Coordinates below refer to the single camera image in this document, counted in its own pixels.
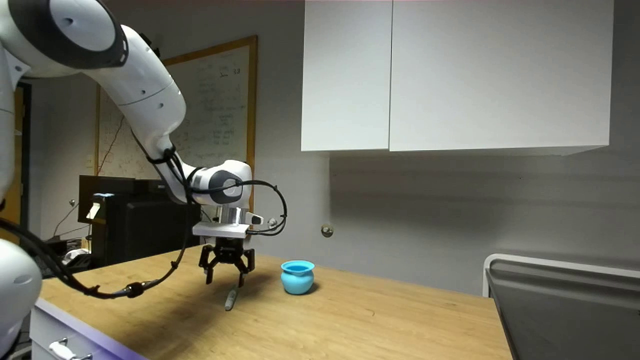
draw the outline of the gray wall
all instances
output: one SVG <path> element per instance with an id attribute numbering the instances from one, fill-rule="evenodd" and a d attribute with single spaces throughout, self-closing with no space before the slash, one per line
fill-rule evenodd
<path id="1" fill-rule="evenodd" d="M 640 268 L 640 23 L 633 22 L 640 4 L 633 0 L 616 2 L 611 146 L 569 157 L 365 152 L 330 161 L 300 152 L 303 3 L 108 5 L 163 57 L 258 34 L 255 177 L 277 184 L 291 212 L 280 236 L 254 239 L 261 253 L 478 295 L 493 252 Z M 70 104 L 63 89 L 83 101 Z M 83 78 L 35 82 L 33 116 L 42 119 L 34 125 L 43 124 L 46 141 L 32 150 L 42 177 L 31 188 L 41 200 L 31 214 L 38 230 L 40 212 L 41 234 L 77 196 L 92 151 L 94 97 Z M 83 138 L 77 152 L 67 126 Z M 68 149 L 53 160 L 47 144 L 62 141 Z M 266 190 L 257 190 L 255 205 L 261 215 L 280 214 Z M 319 233 L 326 221 L 335 226 L 331 238 Z"/>

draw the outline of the wooden tabletop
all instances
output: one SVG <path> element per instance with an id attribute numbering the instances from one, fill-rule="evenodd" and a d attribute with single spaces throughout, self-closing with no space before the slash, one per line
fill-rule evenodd
<path id="1" fill-rule="evenodd" d="M 44 281 L 41 297 L 150 360 L 511 359 L 493 300 L 316 267 L 312 293 L 289 295 L 282 259 L 256 257 L 236 306 L 224 303 L 238 272 L 218 265 L 205 285 L 200 247 L 135 299 L 97 300 Z M 175 253 L 78 274 L 115 291 L 158 278 Z"/>

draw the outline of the drawer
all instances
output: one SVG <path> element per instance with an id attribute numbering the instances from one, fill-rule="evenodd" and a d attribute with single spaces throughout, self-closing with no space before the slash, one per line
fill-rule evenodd
<path id="1" fill-rule="evenodd" d="M 66 338 L 66 346 L 82 358 L 87 354 L 93 360 L 146 360 L 105 334 L 90 327 L 82 321 L 65 313 L 48 302 L 39 299 L 31 311 L 30 337 L 34 345 L 38 345 L 38 354 L 33 352 L 33 359 L 55 359 L 49 345 Z"/>

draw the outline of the white wall cabinet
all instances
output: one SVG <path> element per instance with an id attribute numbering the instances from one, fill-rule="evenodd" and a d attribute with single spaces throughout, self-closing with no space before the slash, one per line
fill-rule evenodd
<path id="1" fill-rule="evenodd" d="M 388 149 L 392 1 L 307 1 L 302 150 Z"/>
<path id="2" fill-rule="evenodd" d="M 390 16 L 385 3 L 366 18 L 355 7 L 375 2 L 352 3 L 307 3 L 303 150 L 384 149 L 385 137 L 390 151 L 571 154 L 608 145 L 613 0 L 394 1 Z M 353 21 L 339 29 L 309 17 L 319 8 Z M 340 40 L 354 34 L 360 45 Z"/>

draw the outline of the blue ceramic vase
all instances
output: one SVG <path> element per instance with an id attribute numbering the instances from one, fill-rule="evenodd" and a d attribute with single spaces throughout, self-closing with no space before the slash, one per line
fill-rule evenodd
<path id="1" fill-rule="evenodd" d="M 282 264 L 280 279 L 287 293 L 301 295 L 311 289 L 314 283 L 313 263 L 304 260 L 287 261 Z"/>

